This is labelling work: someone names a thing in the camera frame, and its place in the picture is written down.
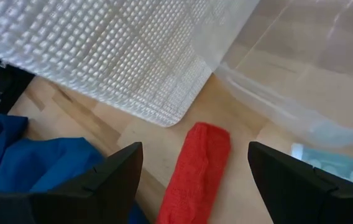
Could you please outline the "white textured plastic bin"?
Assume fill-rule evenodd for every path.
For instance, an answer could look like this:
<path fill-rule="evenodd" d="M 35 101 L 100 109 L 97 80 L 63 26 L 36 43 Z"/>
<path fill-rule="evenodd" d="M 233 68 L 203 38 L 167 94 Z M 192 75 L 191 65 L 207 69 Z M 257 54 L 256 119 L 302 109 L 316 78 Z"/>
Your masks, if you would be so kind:
<path fill-rule="evenodd" d="M 0 0 L 0 60 L 163 127 L 260 0 Z"/>

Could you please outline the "clear plastic container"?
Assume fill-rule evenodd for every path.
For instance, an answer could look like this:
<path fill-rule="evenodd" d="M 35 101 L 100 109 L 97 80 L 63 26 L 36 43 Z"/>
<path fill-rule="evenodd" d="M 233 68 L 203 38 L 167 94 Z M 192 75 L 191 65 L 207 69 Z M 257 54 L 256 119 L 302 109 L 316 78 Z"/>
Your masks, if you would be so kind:
<path fill-rule="evenodd" d="M 216 75 L 308 142 L 353 144 L 353 0 L 259 0 Z"/>

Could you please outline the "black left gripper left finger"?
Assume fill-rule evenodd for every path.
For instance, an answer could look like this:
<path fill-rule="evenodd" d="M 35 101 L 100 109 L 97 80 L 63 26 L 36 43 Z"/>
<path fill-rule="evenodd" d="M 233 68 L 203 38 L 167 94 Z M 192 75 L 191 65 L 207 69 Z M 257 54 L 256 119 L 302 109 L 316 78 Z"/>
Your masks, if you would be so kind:
<path fill-rule="evenodd" d="M 126 224 L 142 163 L 134 142 L 47 192 L 0 193 L 0 224 Z"/>

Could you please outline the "red bandage roll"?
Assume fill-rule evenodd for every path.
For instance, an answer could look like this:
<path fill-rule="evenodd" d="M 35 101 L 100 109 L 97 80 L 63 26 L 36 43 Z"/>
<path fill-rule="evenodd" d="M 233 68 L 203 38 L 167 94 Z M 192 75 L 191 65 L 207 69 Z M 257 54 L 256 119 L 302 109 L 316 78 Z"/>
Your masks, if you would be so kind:
<path fill-rule="evenodd" d="M 228 131 L 195 123 L 186 135 L 156 224 L 207 224 L 230 151 Z"/>

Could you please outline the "blue cloth garment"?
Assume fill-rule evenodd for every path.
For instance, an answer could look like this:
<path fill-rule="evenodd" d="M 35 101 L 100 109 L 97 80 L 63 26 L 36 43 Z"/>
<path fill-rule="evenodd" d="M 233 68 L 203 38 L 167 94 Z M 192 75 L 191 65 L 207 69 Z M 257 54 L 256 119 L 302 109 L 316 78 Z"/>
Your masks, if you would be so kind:
<path fill-rule="evenodd" d="M 40 193 L 103 163 L 85 138 L 35 141 L 23 136 L 28 119 L 0 114 L 0 193 Z M 126 224 L 149 224 L 134 199 Z"/>

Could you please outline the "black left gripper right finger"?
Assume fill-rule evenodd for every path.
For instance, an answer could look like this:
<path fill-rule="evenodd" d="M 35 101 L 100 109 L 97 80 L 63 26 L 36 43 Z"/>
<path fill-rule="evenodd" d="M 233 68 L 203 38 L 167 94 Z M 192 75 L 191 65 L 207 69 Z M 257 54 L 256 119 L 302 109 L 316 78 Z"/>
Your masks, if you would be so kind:
<path fill-rule="evenodd" d="M 353 224 L 353 182 L 260 142 L 247 158 L 274 224 Z"/>

